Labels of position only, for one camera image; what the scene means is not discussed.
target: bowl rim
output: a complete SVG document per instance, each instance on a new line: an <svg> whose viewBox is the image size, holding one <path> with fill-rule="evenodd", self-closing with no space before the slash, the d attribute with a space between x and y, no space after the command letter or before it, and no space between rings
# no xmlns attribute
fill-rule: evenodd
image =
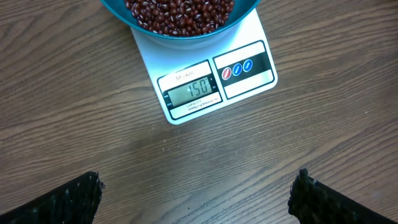
<svg viewBox="0 0 398 224"><path fill-rule="evenodd" d="M154 37L158 37L161 39L169 39L169 40L195 40L195 39L202 39L202 38L206 38L206 37L210 37L212 35L216 35L219 34L220 32L223 32L224 30L227 30L229 28L231 28L232 26L236 25L237 23L239 23L243 18L245 18L250 12L253 11L253 9L260 3L261 0L257 0L251 7L250 9L245 12L241 17L239 17L238 19L236 19L233 23L231 23L228 26L223 27L222 29L218 29L212 33L209 34L205 34L205 35L195 35L195 36L191 36L191 37L173 37L173 36L166 36L166 35L162 35L162 34L155 34L154 32L145 30L144 28L138 26L137 24L133 24L132 22L126 20L125 18L123 18L122 16L120 16L118 13L116 13L115 10L113 10L113 8L111 6L109 6L108 3L106 3L105 0L101 0L102 4L109 10L112 12L113 15L115 15L118 19L120 19L121 21L123 21L125 24L129 25L130 27L133 27L136 30L139 30L145 34L149 34L152 35Z"/></svg>

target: red button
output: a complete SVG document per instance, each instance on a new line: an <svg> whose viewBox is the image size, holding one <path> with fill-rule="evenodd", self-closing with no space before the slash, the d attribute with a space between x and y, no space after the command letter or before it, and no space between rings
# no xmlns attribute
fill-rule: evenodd
<svg viewBox="0 0 398 224"><path fill-rule="evenodd" d="M223 74L221 76L223 77L223 80L227 80L227 79L229 79L231 77L231 74L232 74L232 69L225 68L223 70Z"/></svg>

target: wood grain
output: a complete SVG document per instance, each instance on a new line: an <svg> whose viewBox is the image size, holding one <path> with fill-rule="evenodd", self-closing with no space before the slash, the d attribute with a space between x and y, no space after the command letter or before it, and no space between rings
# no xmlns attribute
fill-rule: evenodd
<svg viewBox="0 0 398 224"><path fill-rule="evenodd" d="M257 10L278 85L172 126L99 1L0 0L0 213L94 170L95 223L297 223L306 167L398 222L398 1Z"/></svg>

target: black object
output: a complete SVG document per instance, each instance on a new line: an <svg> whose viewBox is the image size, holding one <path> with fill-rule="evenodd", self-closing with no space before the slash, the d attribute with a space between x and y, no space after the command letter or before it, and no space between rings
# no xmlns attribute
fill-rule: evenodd
<svg viewBox="0 0 398 224"><path fill-rule="evenodd" d="M309 177L306 169L294 180L288 206L301 224L397 224Z"/></svg>
<svg viewBox="0 0 398 224"><path fill-rule="evenodd" d="M90 224L104 184L87 172L66 184L0 216L1 224Z"/></svg>

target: white scale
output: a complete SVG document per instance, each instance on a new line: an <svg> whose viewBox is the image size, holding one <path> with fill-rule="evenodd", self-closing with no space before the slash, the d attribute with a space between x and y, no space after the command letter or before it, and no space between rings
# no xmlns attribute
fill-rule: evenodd
<svg viewBox="0 0 398 224"><path fill-rule="evenodd" d="M182 124L276 86L277 72L257 11L227 31L211 44L182 50L132 29L170 123Z"/></svg>

